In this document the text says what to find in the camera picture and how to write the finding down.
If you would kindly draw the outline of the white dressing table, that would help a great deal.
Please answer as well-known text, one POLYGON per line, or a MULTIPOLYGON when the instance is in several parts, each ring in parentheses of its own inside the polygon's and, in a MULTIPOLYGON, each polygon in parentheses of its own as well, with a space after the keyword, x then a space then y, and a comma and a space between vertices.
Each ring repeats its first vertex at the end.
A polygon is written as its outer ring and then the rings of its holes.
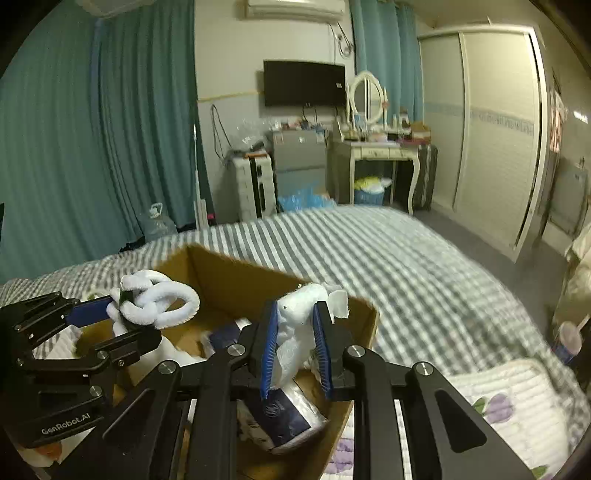
POLYGON ((332 140, 329 143, 327 163, 327 190, 338 204, 353 204, 356 180, 370 175, 385 174, 393 184, 389 187, 390 203, 394 202, 394 187, 398 166, 407 163, 413 167, 407 211, 414 215, 414 194, 421 172, 419 146, 412 143, 360 142, 332 140))

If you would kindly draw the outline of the white oval vanity mirror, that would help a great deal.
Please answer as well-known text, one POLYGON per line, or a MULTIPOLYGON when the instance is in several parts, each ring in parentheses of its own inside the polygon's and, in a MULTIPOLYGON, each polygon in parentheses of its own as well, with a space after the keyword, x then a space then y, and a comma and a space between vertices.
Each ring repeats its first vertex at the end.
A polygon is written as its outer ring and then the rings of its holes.
POLYGON ((356 130, 386 126, 389 99, 387 90, 370 71, 356 74, 346 89, 348 119, 356 130))

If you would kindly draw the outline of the teal curtain left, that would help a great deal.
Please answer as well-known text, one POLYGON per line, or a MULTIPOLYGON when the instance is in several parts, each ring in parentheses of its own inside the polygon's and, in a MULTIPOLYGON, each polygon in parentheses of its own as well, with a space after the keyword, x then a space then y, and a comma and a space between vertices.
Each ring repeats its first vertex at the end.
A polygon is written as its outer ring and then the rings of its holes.
POLYGON ((76 1, 1 5, 1 277, 118 252, 161 203, 194 220, 211 193, 197 111, 192 1, 111 18, 76 1))

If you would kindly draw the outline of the white twisted towel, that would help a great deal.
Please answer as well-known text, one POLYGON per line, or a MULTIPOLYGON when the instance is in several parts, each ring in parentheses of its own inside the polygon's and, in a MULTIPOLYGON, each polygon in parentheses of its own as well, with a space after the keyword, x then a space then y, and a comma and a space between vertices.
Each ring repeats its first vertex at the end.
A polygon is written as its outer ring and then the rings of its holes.
POLYGON ((126 334, 132 325, 157 330, 176 327, 191 320, 200 307, 197 291, 154 270, 123 275, 109 296, 106 313, 115 337, 126 334))

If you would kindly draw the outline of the white suitcase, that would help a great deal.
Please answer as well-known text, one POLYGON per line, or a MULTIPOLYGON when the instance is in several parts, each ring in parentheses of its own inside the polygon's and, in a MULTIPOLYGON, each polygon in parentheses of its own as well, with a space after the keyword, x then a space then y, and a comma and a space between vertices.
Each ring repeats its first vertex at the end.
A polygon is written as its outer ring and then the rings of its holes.
POLYGON ((276 187, 273 161, 266 153, 231 159, 235 179, 236 208, 240 222, 267 218, 276 214, 276 187))

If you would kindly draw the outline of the grey mini fridge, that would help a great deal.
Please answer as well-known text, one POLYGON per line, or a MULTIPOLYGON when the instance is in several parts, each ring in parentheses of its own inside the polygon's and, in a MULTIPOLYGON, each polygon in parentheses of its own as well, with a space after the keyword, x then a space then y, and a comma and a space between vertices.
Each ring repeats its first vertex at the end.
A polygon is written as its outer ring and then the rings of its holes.
POLYGON ((269 139, 277 195, 287 197, 308 189, 325 193, 328 154, 323 131, 271 131, 269 139))

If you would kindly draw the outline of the grey checked bed sheet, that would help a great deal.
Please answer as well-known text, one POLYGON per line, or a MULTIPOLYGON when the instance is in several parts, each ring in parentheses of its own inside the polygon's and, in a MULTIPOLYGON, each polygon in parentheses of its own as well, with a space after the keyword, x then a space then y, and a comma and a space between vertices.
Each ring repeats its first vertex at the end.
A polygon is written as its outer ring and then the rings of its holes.
POLYGON ((34 279, 8 280, 1 286, 1 301, 10 304, 54 291, 78 297, 107 289, 122 275, 155 268, 188 244, 337 284, 370 301, 380 314, 377 351, 393 363, 427 360, 457 375, 533 358, 544 366, 557 393, 570 445, 576 446, 589 427, 585 393, 521 301, 441 235, 385 207, 310 209, 184 232, 34 279))

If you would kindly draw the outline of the white louvred wardrobe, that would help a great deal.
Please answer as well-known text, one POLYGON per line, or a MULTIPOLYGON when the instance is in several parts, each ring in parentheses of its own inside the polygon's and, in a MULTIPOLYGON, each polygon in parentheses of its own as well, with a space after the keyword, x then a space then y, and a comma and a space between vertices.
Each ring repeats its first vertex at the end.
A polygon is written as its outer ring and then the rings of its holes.
POLYGON ((517 260, 549 149, 544 61, 531 27, 460 25, 419 38, 423 121, 438 149, 433 206, 517 260))

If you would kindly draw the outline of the black wall television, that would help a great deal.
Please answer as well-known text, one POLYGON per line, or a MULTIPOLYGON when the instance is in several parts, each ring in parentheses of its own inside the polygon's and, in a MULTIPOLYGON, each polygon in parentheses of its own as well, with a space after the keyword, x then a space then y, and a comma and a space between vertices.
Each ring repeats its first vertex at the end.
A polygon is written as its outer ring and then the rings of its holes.
POLYGON ((264 60, 266 107, 344 107, 346 68, 303 61, 264 60))

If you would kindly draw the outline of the navy white tissue pack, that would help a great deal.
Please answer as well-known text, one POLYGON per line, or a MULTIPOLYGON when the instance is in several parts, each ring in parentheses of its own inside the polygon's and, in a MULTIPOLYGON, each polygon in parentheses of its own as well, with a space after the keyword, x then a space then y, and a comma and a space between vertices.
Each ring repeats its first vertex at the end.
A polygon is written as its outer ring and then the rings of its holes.
POLYGON ((328 425, 328 419, 294 381, 298 371, 311 367, 314 350, 310 325, 295 329, 281 326, 267 397, 254 393, 238 401, 242 436, 266 452, 280 455, 294 450, 328 425))

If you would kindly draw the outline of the brown cardboard box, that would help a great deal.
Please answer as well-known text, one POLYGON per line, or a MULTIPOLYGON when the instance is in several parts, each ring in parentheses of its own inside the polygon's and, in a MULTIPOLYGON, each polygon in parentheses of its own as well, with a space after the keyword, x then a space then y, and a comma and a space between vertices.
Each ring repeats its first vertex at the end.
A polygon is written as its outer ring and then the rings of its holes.
MULTIPOLYGON (((195 290, 201 307, 192 320, 165 330, 165 337, 182 352, 208 356, 221 345, 235 343, 245 325, 263 317, 266 301, 297 289, 300 280, 279 271, 214 254, 197 246, 185 247, 157 266, 157 271, 195 290)), ((328 419, 320 432, 296 447, 270 452, 266 430, 253 440, 239 440, 245 429, 236 421, 223 427, 228 433, 229 450, 235 456, 225 461, 235 479, 321 479, 329 458, 344 432, 352 406, 348 402, 331 404, 321 385, 301 367, 295 377, 304 395, 328 419)), ((139 430, 132 420, 141 410, 135 408, 105 440, 85 443, 81 453, 69 464, 69 479, 137 479, 148 468, 151 479, 183 479, 189 456, 194 451, 193 407, 174 400, 168 408, 153 454, 138 449, 139 430)))

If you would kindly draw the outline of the white jacket on chair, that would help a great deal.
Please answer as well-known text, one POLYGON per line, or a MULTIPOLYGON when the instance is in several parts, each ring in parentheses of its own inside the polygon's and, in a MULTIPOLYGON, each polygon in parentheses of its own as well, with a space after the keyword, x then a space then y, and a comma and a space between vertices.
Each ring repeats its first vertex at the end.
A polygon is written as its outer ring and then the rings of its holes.
POLYGON ((582 232, 566 252, 567 271, 552 324, 581 324, 590 316, 590 231, 582 232))

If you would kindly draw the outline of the teal curtain right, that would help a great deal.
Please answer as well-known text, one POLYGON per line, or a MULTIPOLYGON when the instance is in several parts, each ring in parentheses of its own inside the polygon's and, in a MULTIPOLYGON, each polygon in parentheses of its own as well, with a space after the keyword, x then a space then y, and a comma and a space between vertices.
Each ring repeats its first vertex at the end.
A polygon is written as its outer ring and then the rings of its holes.
POLYGON ((386 88, 393 115, 405 109, 423 119, 423 82, 415 11, 406 3, 349 2, 355 39, 356 70, 369 71, 386 88))

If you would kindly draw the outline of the white lace cloth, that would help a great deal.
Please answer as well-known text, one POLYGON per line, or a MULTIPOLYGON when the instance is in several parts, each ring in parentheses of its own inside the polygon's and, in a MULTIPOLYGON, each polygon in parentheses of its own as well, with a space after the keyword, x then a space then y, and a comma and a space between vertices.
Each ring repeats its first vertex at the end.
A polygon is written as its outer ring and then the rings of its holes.
POLYGON ((311 370, 315 378, 320 378, 318 361, 312 353, 315 350, 312 311, 318 302, 328 305, 332 321, 349 317, 349 296, 338 285, 308 283, 277 301, 279 330, 271 388, 283 388, 301 369, 311 370))

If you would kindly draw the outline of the grey washing machine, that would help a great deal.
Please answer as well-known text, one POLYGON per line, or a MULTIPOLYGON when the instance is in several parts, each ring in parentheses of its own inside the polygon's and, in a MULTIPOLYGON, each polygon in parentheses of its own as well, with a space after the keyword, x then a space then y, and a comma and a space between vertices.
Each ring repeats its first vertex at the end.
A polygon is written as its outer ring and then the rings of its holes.
POLYGON ((571 238, 583 226, 587 212, 589 176, 584 163, 559 159, 550 203, 550 221, 571 238))

